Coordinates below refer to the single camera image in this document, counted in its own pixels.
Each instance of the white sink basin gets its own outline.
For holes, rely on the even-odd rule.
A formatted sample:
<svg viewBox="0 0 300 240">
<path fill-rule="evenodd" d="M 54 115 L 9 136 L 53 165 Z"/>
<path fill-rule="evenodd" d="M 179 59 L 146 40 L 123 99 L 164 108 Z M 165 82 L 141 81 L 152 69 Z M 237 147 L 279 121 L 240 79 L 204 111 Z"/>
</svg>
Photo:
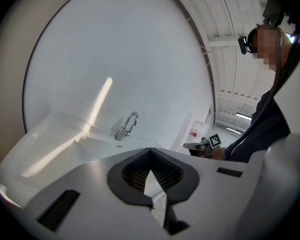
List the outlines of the white sink basin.
<svg viewBox="0 0 300 240">
<path fill-rule="evenodd" d="M 51 113 L 31 129 L 0 164 L 2 196 L 23 207 L 40 190 L 79 165 L 130 150 L 160 148 L 151 139 L 129 136 L 117 141 L 107 131 L 89 132 L 87 136 L 84 124 Z"/>
</svg>

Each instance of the chrome faucet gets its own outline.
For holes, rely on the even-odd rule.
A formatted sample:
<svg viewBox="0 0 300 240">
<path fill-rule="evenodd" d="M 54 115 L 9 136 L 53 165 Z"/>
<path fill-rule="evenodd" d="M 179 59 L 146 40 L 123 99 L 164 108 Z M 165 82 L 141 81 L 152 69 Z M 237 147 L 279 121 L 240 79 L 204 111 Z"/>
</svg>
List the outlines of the chrome faucet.
<svg viewBox="0 0 300 240">
<path fill-rule="evenodd" d="M 134 120 L 132 125 L 130 126 L 129 130 L 127 130 L 127 124 L 129 123 L 130 119 L 134 116 Z M 134 126 L 136 126 L 137 122 L 138 122 L 138 113 L 137 112 L 132 112 L 128 118 L 126 119 L 125 123 L 123 126 L 120 127 L 119 131 L 114 135 L 114 138 L 117 141 L 121 141 L 123 137 L 129 137 Z"/>
</svg>

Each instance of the white curved wall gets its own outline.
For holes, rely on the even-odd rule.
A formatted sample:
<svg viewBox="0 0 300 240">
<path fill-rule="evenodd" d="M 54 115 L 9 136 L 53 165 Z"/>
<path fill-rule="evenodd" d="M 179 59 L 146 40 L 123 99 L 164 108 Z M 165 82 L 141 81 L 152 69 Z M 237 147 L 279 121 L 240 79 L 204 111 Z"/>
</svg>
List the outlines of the white curved wall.
<svg viewBox="0 0 300 240">
<path fill-rule="evenodd" d="M 49 111 L 86 120 L 106 79 L 96 124 L 113 129 L 132 111 L 132 137 L 177 149 L 213 101 L 197 38 L 173 0 L 71 0 L 43 33 L 24 93 L 28 129 Z"/>
<path fill-rule="evenodd" d="M 25 135 L 27 65 L 38 38 L 69 0 L 16 0 L 0 23 L 0 162 Z"/>
</svg>

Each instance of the person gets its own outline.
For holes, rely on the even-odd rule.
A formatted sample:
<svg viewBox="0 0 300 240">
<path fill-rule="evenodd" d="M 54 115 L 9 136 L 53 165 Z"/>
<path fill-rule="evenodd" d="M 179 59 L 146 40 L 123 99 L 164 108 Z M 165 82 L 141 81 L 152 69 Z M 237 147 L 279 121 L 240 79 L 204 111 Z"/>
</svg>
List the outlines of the person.
<svg viewBox="0 0 300 240">
<path fill-rule="evenodd" d="M 278 44 L 276 39 L 278 38 L 281 43 L 280 49 L 276 47 L 276 44 Z M 273 71 L 276 71 L 277 68 L 276 52 L 280 51 L 281 65 L 279 70 L 280 74 L 283 73 L 292 42 L 282 29 L 279 27 L 274 29 L 269 24 L 260 25 L 250 32 L 247 42 L 250 52 L 258 59 L 262 59 L 263 63 Z M 251 117 L 251 124 L 265 106 L 271 89 L 261 97 L 256 106 L 256 111 Z M 248 163 L 254 152 L 268 149 L 272 143 L 286 137 L 289 133 L 290 130 L 282 112 L 275 101 L 272 101 L 262 121 L 239 145 L 234 148 L 231 145 L 228 148 L 216 148 L 213 150 L 211 158 Z"/>
</svg>

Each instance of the ceiling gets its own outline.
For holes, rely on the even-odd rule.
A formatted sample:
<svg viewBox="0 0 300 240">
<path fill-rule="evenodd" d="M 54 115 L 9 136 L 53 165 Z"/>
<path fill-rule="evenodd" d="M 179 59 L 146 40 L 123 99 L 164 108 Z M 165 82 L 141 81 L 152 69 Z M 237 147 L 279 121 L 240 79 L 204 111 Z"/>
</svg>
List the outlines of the ceiling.
<svg viewBox="0 0 300 240">
<path fill-rule="evenodd" d="M 267 0 L 180 0 L 191 16 L 207 53 L 215 93 L 215 124 L 245 132 L 261 96 L 270 90 L 275 73 L 248 53 L 243 55 L 239 36 L 263 23 Z"/>
</svg>

